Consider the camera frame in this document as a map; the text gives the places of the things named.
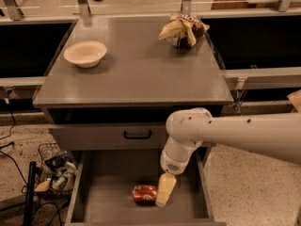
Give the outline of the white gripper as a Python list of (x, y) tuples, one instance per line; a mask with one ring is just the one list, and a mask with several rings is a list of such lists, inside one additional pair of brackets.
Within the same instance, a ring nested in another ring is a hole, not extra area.
[(182, 174), (189, 162), (189, 158), (184, 161), (177, 161), (171, 158), (165, 150), (162, 150), (160, 157), (160, 165), (165, 172), (159, 178), (158, 191), (156, 194), (156, 205), (159, 207), (166, 206), (167, 201), (176, 185), (176, 178), (174, 175)]

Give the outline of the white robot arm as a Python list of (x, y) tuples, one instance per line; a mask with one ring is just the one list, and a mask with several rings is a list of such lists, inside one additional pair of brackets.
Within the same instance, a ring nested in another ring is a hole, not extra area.
[(301, 163), (301, 114), (280, 113), (214, 117), (200, 107), (179, 110), (166, 120), (168, 139), (162, 150), (156, 204), (166, 205), (192, 153), (205, 142), (227, 145), (272, 158)]

